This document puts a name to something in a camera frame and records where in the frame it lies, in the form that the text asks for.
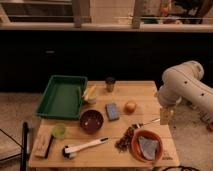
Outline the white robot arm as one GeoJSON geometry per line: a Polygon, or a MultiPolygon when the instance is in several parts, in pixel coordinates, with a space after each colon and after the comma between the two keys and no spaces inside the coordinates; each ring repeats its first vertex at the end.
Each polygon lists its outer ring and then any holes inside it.
{"type": "Polygon", "coordinates": [[[213,124],[213,88],[201,82],[203,76],[203,66],[197,61],[166,69],[162,74],[163,85],[157,93],[160,105],[172,107],[185,98],[204,113],[204,122],[213,124]]]}

